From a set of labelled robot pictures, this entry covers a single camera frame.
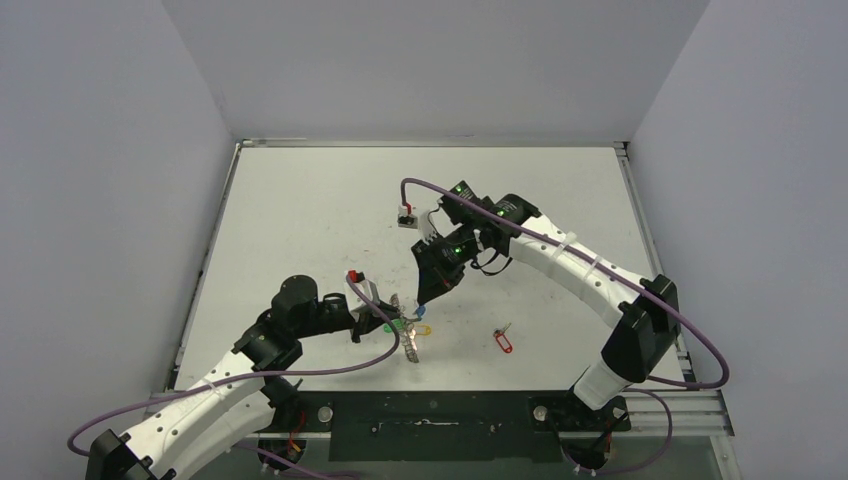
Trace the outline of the metal ring disc with keyrings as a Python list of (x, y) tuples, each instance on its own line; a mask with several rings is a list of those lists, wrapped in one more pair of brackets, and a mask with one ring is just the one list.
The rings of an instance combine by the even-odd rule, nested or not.
[(402, 320), (404, 323), (404, 329), (402, 332), (399, 332), (399, 334), (405, 356), (409, 362), (418, 364), (419, 356), (417, 345), (415, 343), (416, 332), (414, 331), (413, 325), (420, 322), (422, 319), (422, 317), (415, 316), (415, 309), (419, 305), (416, 302), (412, 302), (409, 305), (403, 304), (397, 293), (391, 295), (390, 304), (399, 311), (400, 317), (398, 319)]

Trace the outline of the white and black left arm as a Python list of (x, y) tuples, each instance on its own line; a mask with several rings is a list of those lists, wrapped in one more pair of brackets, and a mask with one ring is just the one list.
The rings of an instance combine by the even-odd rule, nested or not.
[(86, 478), (189, 479), (244, 437), (290, 428), (304, 414), (287, 379), (302, 339), (347, 331), (359, 342), (401, 316), (363, 273), (348, 272), (345, 286), (321, 296), (309, 276), (284, 280), (270, 308), (190, 389), (124, 432), (95, 438)]

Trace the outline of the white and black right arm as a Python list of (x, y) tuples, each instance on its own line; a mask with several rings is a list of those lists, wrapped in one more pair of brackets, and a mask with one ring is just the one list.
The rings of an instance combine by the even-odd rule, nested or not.
[(599, 359), (577, 379), (565, 402), (572, 425), (593, 427), (614, 397), (648, 379), (675, 342), (680, 333), (673, 315), (675, 286), (586, 250), (574, 233), (516, 194), (492, 201), (478, 197), (464, 181), (439, 192), (437, 204), (456, 227), (448, 235), (437, 231), (428, 214), (416, 214), (407, 200), (398, 207), (398, 225), (420, 235), (411, 248), (418, 267), (417, 303), (425, 305), (457, 287), (486, 250), (535, 269), (575, 295), (611, 329)]

